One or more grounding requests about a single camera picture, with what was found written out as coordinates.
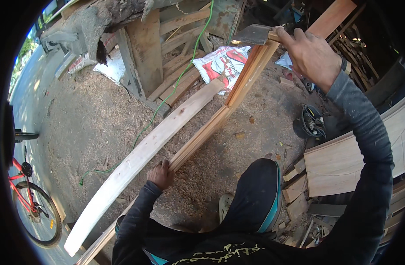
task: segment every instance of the concrete floor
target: concrete floor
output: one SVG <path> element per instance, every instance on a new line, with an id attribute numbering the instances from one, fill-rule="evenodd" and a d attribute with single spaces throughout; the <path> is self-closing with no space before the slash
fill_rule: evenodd
<path id="1" fill-rule="evenodd" d="M 303 151 L 304 140 L 292 129 L 292 122 L 303 103 L 325 111 L 317 94 L 309 95 L 302 84 L 289 88 L 279 84 L 282 67 L 274 64 L 283 50 L 278 50 L 258 78 L 246 98 L 227 121 L 176 173 L 171 188 L 156 201 L 151 217 L 163 225 L 184 225 L 194 231 L 211 230 L 218 224 L 218 199 L 224 193 L 234 193 L 242 172 L 256 159 L 269 157 L 286 168 Z M 39 145 L 48 159 L 52 178 L 68 205 L 65 223 L 79 217 L 93 195 L 109 177 L 101 170 L 108 157 L 108 168 L 121 162 L 131 151 L 136 135 L 152 117 L 152 110 L 136 98 L 129 98 L 126 90 L 115 85 L 89 66 L 82 71 L 54 80 L 47 88 L 48 107 L 42 121 Z M 195 92 L 191 89 L 175 107 Z M 135 198 L 146 181 L 146 172 L 163 158 L 170 159 L 224 104 L 226 96 L 216 95 L 169 141 L 132 183 L 123 191 L 104 217 L 98 222 L 84 246 L 90 245 Z M 141 141 L 161 121 L 142 134 Z M 243 139 L 235 137 L 244 132 Z M 292 146 L 284 157 L 284 147 Z M 278 223 L 288 222 L 282 211 Z M 111 258 L 112 243 L 104 252 Z"/>

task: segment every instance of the bicycle wheel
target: bicycle wheel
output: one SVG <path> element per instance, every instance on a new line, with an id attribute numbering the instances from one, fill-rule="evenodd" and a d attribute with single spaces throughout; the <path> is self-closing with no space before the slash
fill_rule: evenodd
<path id="1" fill-rule="evenodd" d="M 39 137 L 37 133 L 24 133 L 24 132 L 16 132 L 15 133 L 15 140 L 16 142 L 21 142 L 23 140 L 33 140 Z"/>
<path id="2" fill-rule="evenodd" d="M 16 185 L 19 193 L 29 201 L 27 187 L 27 182 L 19 182 Z M 39 204 L 37 208 L 41 208 L 48 216 L 41 212 L 38 219 L 31 218 L 29 216 L 30 214 L 20 203 L 20 200 L 18 199 L 19 195 L 16 191 L 13 191 L 15 209 L 19 214 L 19 218 L 22 221 L 28 236 L 36 245 L 42 248 L 55 247 L 60 241 L 62 235 L 62 220 L 58 214 L 56 205 L 51 197 L 34 183 L 29 182 L 29 188 L 33 194 L 34 202 Z"/>

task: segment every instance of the hand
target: hand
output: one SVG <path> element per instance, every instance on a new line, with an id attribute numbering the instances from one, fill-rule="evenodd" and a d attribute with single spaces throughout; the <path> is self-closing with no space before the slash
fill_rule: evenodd
<path id="1" fill-rule="evenodd" d="M 163 162 L 158 162 L 147 173 L 147 180 L 151 181 L 161 190 L 165 190 L 173 184 L 174 171 L 169 171 L 169 161 L 164 159 Z"/>
<path id="2" fill-rule="evenodd" d="M 293 69 L 314 82 L 326 94 L 341 71 L 342 59 L 327 42 L 300 28 L 294 30 L 293 39 L 283 28 L 276 33 L 288 49 Z"/>

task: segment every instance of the left hand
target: left hand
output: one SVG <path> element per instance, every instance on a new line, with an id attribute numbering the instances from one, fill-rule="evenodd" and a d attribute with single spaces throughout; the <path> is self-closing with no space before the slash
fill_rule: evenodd
<path id="1" fill-rule="evenodd" d="M 174 171 L 169 172 L 169 161 L 160 161 L 147 173 L 147 180 L 151 181 L 162 191 L 173 184 Z"/>

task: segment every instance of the plywood sheet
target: plywood sheet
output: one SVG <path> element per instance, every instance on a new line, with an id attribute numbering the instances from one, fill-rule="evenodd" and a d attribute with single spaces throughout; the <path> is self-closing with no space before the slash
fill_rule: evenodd
<path id="1" fill-rule="evenodd" d="M 393 177 L 405 172 L 405 97 L 381 115 L 391 142 Z M 304 154 L 311 197 L 354 191 L 364 167 L 355 136 L 349 132 Z"/>

